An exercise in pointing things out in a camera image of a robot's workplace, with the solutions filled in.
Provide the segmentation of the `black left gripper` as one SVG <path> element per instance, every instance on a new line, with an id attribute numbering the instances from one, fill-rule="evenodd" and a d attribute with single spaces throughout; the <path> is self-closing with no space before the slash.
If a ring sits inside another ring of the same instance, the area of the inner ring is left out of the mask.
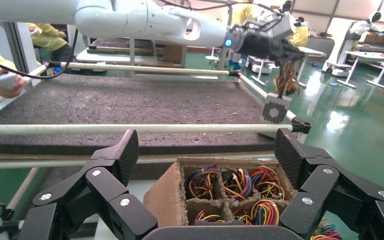
<path id="1" fill-rule="evenodd" d="M 289 61 L 299 61 L 305 58 L 305 52 L 293 46 L 285 38 L 264 36 L 261 31 L 248 28 L 242 34 L 242 44 L 238 49 L 239 54 L 268 59 L 280 66 Z"/>

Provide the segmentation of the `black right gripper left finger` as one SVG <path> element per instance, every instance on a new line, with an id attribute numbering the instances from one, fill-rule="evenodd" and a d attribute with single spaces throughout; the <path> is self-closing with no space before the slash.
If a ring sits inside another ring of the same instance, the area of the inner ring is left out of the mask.
<path id="1" fill-rule="evenodd" d="M 34 227 L 75 233 L 98 215 L 113 233 L 152 231 L 156 217 L 127 188 L 138 158 L 138 133 L 128 129 L 119 143 L 96 150 L 80 170 L 34 197 Z"/>

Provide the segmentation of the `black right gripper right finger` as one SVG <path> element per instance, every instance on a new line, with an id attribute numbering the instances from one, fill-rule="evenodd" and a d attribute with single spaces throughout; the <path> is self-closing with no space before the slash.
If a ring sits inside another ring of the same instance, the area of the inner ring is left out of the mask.
<path id="1" fill-rule="evenodd" d="M 338 216 L 359 236 L 384 236 L 384 187 L 344 169 L 324 149 L 278 129 L 274 155 L 297 194 L 280 216 L 299 236 L 312 236 L 324 214 Z"/>

